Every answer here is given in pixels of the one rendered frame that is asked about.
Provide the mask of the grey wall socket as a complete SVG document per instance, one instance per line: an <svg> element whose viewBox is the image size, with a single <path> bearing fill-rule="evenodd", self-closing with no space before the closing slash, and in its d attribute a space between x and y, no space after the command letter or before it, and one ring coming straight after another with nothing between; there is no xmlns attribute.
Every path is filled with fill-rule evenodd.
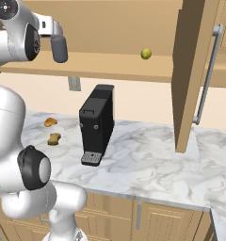
<svg viewBox="0 0 226 241"><path fill-rule="evenodd" d="M69 84L69 90L71 91L80 91L81 90L81 83L79 77L68 77L68 84Z"/></svg>

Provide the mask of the open wooden wall cabinet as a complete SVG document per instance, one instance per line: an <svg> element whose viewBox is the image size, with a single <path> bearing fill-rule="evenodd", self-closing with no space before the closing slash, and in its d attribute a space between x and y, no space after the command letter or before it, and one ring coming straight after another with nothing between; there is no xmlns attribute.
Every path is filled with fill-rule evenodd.
<svg viewBox="0 0 226 241"><path fill-rule="evenodd" d="M23 0L60 22L69 60L54 62L50 41L40 41L33 62L9 63L2 72L72 75L171 83L173 48L183 0ZM149 59L140 55L152 51Z"/></svg>

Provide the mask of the orange croissant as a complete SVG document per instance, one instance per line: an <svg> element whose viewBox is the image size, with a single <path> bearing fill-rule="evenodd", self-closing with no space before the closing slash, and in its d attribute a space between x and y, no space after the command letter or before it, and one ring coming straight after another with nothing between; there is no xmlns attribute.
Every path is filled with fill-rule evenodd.
<svg viewBox="0 0 226 241"><path fill-rule="evenodd" d="M45 127L50 127L50 126L53 126L53 125L55 125L55 124L57 124L57 120L54 119L54 118L48 118L48 119L46 119L45 122L44 122L44 126L45 126Z"/></svg>

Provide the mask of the green lime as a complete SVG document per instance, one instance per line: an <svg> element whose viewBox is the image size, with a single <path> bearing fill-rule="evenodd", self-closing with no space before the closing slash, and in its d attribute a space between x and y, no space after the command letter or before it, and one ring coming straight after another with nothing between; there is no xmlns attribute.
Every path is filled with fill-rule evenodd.
<svg viewBox="0 0 226 241"><path fill-rule="evenodd" d="M149 48L144 48L140 55L143 59L149 59L152 56L152 51Z"/></svg>

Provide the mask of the open wooden cabinet door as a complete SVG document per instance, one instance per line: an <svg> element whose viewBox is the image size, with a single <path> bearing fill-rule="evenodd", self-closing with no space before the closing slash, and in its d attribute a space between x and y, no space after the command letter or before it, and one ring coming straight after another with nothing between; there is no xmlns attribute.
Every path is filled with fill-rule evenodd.
<svg viewBox="0 0 226 241"><path fill-rule="evenodd" d="M171 78L175 151L184 153L204 70L211 55L214 27L226 22L226 0L183 0L173 48Z"/></svg>

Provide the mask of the wooden base cabinet door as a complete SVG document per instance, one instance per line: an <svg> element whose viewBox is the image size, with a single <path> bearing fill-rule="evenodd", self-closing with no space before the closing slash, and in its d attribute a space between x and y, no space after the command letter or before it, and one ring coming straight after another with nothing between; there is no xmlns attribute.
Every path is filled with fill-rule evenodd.
<svg viewBox="0 0 226 241"><path fill-rule="evenodd" d="M139 230L134 201L131 241L215 241L210 214L149 202L141 202Z"/></svg>
<svg viewBox="0 0 226 241"><path fill-rule="evenodd" d="M88 241L131 241L133 201L89 192L75 219Z"/></svg>

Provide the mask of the brown bread piece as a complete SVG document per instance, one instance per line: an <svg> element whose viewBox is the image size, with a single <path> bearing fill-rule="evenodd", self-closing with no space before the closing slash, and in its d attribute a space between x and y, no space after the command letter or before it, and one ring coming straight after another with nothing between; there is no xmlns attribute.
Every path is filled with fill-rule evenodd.
<svg viewBox="0 0 226 241"><path fill-rule="evenodd" d="M47 140L47 144L52 146L57 145L60 139L61 139L60 133L52 133L49 139Z"/></svg>

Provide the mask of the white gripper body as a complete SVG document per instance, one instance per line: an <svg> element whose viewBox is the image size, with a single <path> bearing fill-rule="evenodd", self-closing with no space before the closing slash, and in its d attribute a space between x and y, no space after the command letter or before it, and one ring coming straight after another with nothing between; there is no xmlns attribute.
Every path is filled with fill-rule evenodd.
<svg viewBox="0 0 226 241"><path fill-rule="evenodd" d="M51 36L63 36L63 30L59 22L53 21Z"/></svg>

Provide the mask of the black coffee machine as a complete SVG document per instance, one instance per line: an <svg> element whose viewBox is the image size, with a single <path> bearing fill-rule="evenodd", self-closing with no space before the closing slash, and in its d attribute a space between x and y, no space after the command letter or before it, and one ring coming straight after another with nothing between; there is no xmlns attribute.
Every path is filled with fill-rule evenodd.
<svg viewBox="0 0 226 241"><path fill-rule="evenodd" d="M113 85L97 85L79 110L84 154L81 163L97 167L114 129Z"/></svg>

